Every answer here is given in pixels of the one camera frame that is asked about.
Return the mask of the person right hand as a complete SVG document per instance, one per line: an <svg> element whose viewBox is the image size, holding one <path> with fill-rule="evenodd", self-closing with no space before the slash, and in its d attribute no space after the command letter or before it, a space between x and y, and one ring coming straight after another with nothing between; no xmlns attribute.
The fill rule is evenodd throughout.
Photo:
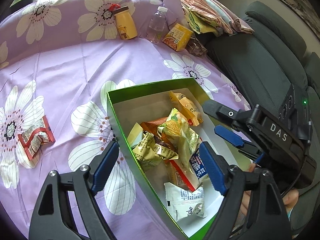
<svg viewBox="0 0 320 240"><path fill-rule="evenodd" d="M298 201L298 191L291 189L282 196L273 173L251 164L247 171L237 170L240 178L241 200L237 201L238 214L233 230L244 239L291 238L290 212Z"/></svg>

